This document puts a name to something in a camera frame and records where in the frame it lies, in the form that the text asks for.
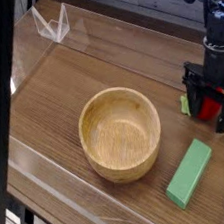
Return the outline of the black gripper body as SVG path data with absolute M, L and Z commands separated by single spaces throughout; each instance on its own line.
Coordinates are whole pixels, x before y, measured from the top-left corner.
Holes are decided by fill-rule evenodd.
M 204 62 L 185 62 L 182 82 L 201 88 L 202 94 L 224 103 L 224 42 L 206 36 L 203 39 Z

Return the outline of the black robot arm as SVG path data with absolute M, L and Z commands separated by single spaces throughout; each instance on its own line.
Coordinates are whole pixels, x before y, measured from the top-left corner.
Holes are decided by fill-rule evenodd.
M 184 0 L 190 4 L 195 1 Z M 187 89 L 191 116 L 215 117 L 217 132 L 224 133 L 224 0 L 198 1 L 204 9 L 204 61 L 185 62 L 182 82 Z

